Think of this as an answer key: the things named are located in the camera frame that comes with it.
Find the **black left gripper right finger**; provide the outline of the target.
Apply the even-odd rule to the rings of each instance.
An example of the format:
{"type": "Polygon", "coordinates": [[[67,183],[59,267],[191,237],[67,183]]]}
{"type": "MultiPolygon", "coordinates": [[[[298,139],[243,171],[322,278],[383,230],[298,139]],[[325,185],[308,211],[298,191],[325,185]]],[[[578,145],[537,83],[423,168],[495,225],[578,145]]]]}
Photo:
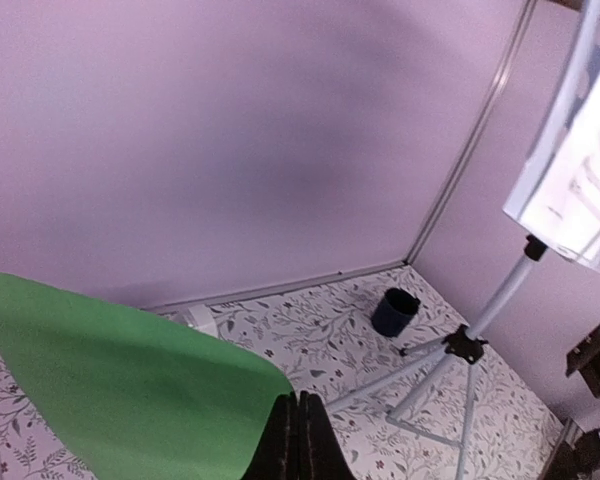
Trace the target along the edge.
{"type": "Polygon", "coordinates": [[[302,391],[298,410],[299,478],[353,480],[320,396],[302,391]]]}

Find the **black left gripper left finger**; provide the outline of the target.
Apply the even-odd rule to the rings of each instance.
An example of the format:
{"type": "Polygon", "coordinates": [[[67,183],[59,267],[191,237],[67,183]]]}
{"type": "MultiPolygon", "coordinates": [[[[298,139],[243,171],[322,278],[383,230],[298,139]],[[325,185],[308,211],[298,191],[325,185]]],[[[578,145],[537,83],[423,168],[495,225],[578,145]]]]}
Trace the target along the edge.
{"type": "Polygon", "coordinates": [[[294,393],[276,398],[252,460],[247,480],[298,478],[298,401],[294,393]]]}

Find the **light blue music stand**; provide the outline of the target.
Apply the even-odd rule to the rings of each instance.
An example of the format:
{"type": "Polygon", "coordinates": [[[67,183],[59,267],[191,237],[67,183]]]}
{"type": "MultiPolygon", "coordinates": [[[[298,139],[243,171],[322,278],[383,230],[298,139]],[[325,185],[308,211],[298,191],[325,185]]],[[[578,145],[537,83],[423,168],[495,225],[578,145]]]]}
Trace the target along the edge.
{"type": "MultiPolygon", "coordinates": [[[[454,446],[459,451],[456,476],[457,478],[464,477],[469,435],[477,401],[478,370],[486,344],[482,334],[514,296],[532,268],[542,259],[544,254],[547,251],[556,252],[525,228],[520,220],[521,214],[542,182],[542,178],[553,161],[554,154],[559,149],[579,109],[586,101],[592,84],[595,83],[599,74],[600,1],[587,1],[581,11],[578,31],[574,37],[560,83],[556,87],[544,123],[538,131],[522,173],[503,207],[505,214],[527,232],[526,245],[522,256],[486,303],[479,318],[474,323],[461,325],[456,331],[445,337],[420,345],[419,348],[424,351],[424,356],[405,365],[398,371],[387,374],[328,403],[328,410],[332,412],[343,410],[355,400],[381,390],[399,377],[410,374],[422,366],[429,366],[429,372],[414,384],[408,395],[387,410],[386,420],[402,430],[425,436],[439,443],[450,444],[451,439],[419,429],[404,421],[402,416],[407,409],[413,406],[415,400],[424,391],[435,385],[436,381],[447,370],[452,359],[460,358],[467,363],[468,373],[462,433],[460,440],[455,442],[454,446]]],[[[580,264],[591,270],[600,268],[600,263],[594,265],[581,264],[560,255],[558,252],[556,253],[570,263],[580,264]]]]}

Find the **green sheet music page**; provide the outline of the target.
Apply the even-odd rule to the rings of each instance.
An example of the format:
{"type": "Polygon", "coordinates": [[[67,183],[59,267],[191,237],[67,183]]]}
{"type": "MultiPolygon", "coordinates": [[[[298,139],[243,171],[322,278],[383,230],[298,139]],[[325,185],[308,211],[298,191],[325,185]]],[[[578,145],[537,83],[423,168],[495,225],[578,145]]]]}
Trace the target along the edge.
{"type": "Polygon", "coordinates": [[[292,385],[157,315],[0,273],[0,356],[99,479],[237,479],[292,385]]]}

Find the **white sheet music page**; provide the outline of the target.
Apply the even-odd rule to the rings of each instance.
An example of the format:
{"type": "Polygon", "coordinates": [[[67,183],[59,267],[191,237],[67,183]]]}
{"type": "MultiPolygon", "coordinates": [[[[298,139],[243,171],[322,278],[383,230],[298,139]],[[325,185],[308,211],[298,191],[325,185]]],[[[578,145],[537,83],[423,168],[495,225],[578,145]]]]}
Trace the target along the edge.
{"type": "Polygon", "coordinates": [[[600,263],[600,74],[520,220],[560,255],[600,263]]]}

